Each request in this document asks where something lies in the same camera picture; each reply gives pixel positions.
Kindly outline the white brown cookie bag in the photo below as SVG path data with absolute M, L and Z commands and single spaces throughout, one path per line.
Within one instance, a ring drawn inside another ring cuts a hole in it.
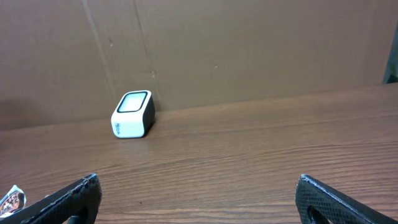
M 10 191 L 1 199 L 1 219 L 24 209 L 26 201 L 24 191 L 17 185 L 13 185 Z

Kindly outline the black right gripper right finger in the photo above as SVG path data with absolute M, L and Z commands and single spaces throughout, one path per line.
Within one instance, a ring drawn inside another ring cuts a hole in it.
M 307 174 L 297 182 L 295 204 L 302 223 L 397 224 L 397 220 Z

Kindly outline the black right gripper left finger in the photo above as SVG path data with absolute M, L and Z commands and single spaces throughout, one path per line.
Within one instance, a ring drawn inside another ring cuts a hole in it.
M 90 174 L 1 219 L 1 224 L 94 223 L 101 197 L 99 178 Z

